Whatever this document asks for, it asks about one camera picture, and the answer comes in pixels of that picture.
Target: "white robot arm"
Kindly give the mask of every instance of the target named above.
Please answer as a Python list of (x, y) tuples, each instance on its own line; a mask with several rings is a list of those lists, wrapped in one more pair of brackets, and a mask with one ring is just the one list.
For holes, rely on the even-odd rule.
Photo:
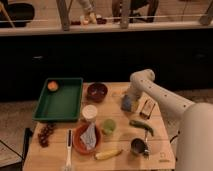
[(213, 105), (194, 103), (156, 85), (154, 79), (150, 69), (133, 73), (126, 95), (136, 101), (144, 91), (181, 117), (176, 171), (213, 171)]

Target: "brown bowl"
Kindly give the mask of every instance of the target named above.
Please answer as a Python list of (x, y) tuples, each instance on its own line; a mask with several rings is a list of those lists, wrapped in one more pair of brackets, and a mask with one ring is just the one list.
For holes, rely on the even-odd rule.
[(96, 145), (93, 149), (87, 150), (85, 144), (81, 140), (80, 136), (87, 130), (89, 127), (90, 123), (84, 123), (80, 127), (78, 127), (75, 132), (74, 132), (74, 137), (73, 137), (73, 146), (76, 149), (77, 152), (80, 154), (92, 154), (96, 151), (97, 147), (101, 143), (101, 131), (98, 128), (97, 125), (95, 125), (95, 135), (96, 135)]
[(105, 98), (108, 89), (103, 83), (93, 83), (87, 89), (87, 98), (100, 103)]

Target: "green vegetable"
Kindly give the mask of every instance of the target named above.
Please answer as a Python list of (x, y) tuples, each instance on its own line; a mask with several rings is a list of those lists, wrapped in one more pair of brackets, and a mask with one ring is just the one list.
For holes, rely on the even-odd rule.
[(152, 136), (154, 136), (154, 130), (152, 129), (152, 127), (149, 126), (148, 124), (144, 123), (144, 122), (136, 121), (136, 120), (130, 120), (129, 125), (134, 126), (136, 128), (145, 129), (145, 130), (149, 131)]

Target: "wall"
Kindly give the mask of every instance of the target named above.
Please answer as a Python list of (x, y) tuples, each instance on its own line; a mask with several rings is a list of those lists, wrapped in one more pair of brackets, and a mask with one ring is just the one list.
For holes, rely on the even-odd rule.
[(47, 77), (129, 81), (151, 68), (170, 90), (213, 86), (212, 29), (1, 37), (0, 100), (37, 99)]

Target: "orange bowl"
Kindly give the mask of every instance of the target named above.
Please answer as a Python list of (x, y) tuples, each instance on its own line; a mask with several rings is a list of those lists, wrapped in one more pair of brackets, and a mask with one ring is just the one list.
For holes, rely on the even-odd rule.
[(86, 149), (86, 146), (83, 143), (83, 141), (81, 140), (80, 136), (87, 130), (89, 125), (90, 125), (90, 123), (84, 123), (83, 125), (81, 125), (80, 127), (78, 127), (74, 131), (73, 146), (76, 149), (76, 151), (79, 152), (80, 154), (92, 154), (92, 153), (94, 153), (95, 150), (97, 149), (97, 147), (101, 143), (101, 131), (98, 128), (98, 126), (95, 125), (96, 145), (93, 149), (90, 149), (90, 150)]

